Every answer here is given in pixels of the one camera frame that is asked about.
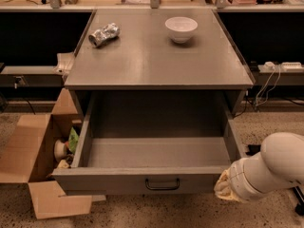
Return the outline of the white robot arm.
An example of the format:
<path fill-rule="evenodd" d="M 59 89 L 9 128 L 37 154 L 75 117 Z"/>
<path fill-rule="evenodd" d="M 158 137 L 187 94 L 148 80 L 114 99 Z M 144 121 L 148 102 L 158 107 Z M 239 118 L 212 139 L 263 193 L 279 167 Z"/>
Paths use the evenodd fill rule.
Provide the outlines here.
<path fill-rule="evenodd" d="M 219 199 L 250 202 L 304 183 L 304 136 L 278 132 L 267 136 L 260 151 L 234 161 L 215 184 Z"/>

